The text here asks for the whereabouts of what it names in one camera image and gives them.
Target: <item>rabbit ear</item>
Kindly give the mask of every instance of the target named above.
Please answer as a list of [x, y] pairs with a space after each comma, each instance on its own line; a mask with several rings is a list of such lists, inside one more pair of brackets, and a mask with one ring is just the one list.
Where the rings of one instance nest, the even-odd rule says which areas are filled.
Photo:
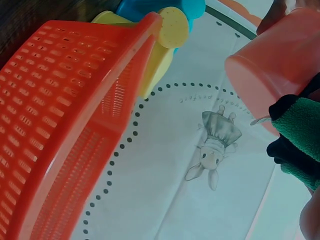
[[209, 187], [213, 191], [215, 191], [217, 189], [218, 180], [219, 180], [218, 171], [216, 169], [210, 170], [209, 174], [208, 174], [208, 183], [209, 183]]
[[201, 163], [198, 163], [197, 165], [194, 165], [189, 168], [189, 170], [186, 172], [184, 176], [184, 180], [190, 181], [192, 179], [196, 179], [201, 176], [203, 171], [204, 167], [201, 165]]

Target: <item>hand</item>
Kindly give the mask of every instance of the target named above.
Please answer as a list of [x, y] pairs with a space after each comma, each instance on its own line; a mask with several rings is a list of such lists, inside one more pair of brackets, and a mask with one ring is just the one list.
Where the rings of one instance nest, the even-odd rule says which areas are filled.
[[320, 10], [320, 0], [273, 0], [273, 3], [256, 30], [258, 35], [279, 22], [294, 8], [308, 7]]

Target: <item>dotted circle pattern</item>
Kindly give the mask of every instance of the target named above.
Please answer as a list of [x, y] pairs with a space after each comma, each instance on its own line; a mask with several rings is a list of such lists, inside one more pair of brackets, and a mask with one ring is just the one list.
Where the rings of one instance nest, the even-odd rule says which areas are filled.
[[[192, 87], [195, 87], [195, 86], [196, 86], [196, 84], [195, 84], [194, 82], [190, 82], [189, 84], [190, 84], [190, 86], [192, 86]], [[187, 86], [187, 83], [183, 82], [183, 83], [181, 83], [181, 85], [182, 85], [182, 87], [186, 87], [186, 86]], [[198, 86], [199, 86], [199, 87], [207, 87], [207, 88], [209, 88], [209, 89], [212, 88], [212, 86], [211, 86], [210, 84], [204, 85], [203, 83], [199, 83]], [[174, 88], [174, 87], [179, 87], [179, 84], [178, 84], [178, 83], [174, 83], [173, 85], [171, 85], [171, 84], [166, 84], [165, 87], [166, 87], [167, 89], [171, 89], [171, 88]], [[215, 86], [214, 89], [217, 90], [217, 91], [220, 90], [220, 88], [219, 88], [218, 86]], [[162, 87], [158, 87], [157, 90], [158, 90], [159, 92], [162, 92], [164, 89], [163, 89]], [[227, 90], [226, 90], [225, 88], [222, 88], [222, 92], [223, 92], [223, 93], [227, 93]], [[232, 91], [228, 92], [228, 94], [230, 94], [230, 95], [232, 95], [232, 96], [235, 95], [235, 93], [232, 92]], [[155, 92], [155, 91], [152, 91], [152, 92], [150, 93], [150, 96], [151, 96], [151, 97], [153, 97], [153, 96], [155, 96], [155, 95], [156, 95], [156, 92]], [[149, 99], [149, 98], [146, 98], [144, 101], [145, 101], [145, 102], [149, 102], [150, 99]], [[138, 107], [139, 107], [139, 109], [143, 109], [145, 106], [141, 103], [141, 104], [138, 105]], [[139, 117], [141, 116], [140, 112], [138, 112], [138, 111], [135, 112], [134, 115], [135, 115], [136, 118], [139, 118]], [[137, 121], [137, 120], [134, 120], [134, 121], [132, 122], [132, 124], [133, 124], [133, 126], [136, 127], [136, 126], [138, 126], [138, 121]], [[136, 136], [138, 136], [138, 132], [137, 132], [137, 131], [133, 131], [133, 132], [132, 132], [132, 137], [128, 137], [128, 138], [126, 139], [127, 143], [129, 143], [129, 144], [132, 143], [133, 138], [136, 137]], [[126, 146], [125, 146], [124, 143], [121, 143], [121, 144], [119, 145], [120, 150], [125, 149], [125, 147], [126, 147]], [[119, 151], [115, 151], [115, 152], [113, 153], [113, 156], [115, 156], [115, 157], [117, 158], [117, 157], [119, 157], [119, 154], [120, 154]], [[113, 160], [110, 160], [110, 161], [109, 161], [109, 166], [110, 166], [109, 169], [110, 169], [110, 170], [108, 170], [108, 171], [106, 172], [109, 177], [112, 176], [112, 174], [113, 174], [111, 167], [113, 167], [115, 164], [116, 164], [115, 161], [113, 161]], [[112, 186], [112, 181], [111, 181], [111, 180], [108, 180], [108, 181], [106, 182], [105, 188], [102, 190], [102, 193], [95, 196], [95, 199], [96, 199], [97, 202], [99, 202], [99, 201], [101, 200], [101, 198], [102, 198], [103, 195], [107, 195], [107, 194], [109, 193], [109, 188], [110, 188], [111, 186]], [[96, 203], [90, 202], [90, 203], [89, 203], [89, 206], [90, 206], [90, 208], [94, 208], [94, 207], [96, 206]], [[89, 231], [88, 231], [88, 229], [87, 229], [87, 226], [88, 226], [88, 224], [89, 224], [89, 216], [91, 215], [90, 210], [86, 210], [86, 211], [85, 211], [85, 215], [86, 215], [87, 219], [83, 220], [83, 224], [84, 224], [84, 226], [83, 226], [83, 233], [84, 233], [85, 235], [87, 235], [87, 234], [89, 233]]]

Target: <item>rabbit's dress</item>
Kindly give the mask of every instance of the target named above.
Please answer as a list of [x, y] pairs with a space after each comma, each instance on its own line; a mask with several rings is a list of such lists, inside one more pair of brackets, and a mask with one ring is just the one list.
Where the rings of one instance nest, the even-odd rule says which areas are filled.
[[241, 131], [235, 126], [232, 120], [217, 112], [203, 112], [202, 121], [207, 131], [205, 145], [217, 145], [217, 141], [219, 141], [224, 149], [226, 149], [242, 136]]

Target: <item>green and black fabric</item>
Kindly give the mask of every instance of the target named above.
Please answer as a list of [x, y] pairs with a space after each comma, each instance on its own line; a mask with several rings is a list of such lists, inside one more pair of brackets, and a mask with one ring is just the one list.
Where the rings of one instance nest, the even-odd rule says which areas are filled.
[[283, 172], [296, 176], [310, 189], [320, 185], [320, 102], [285, 95], [270, 106], [272, 125], [280, 138], [267, 153]]

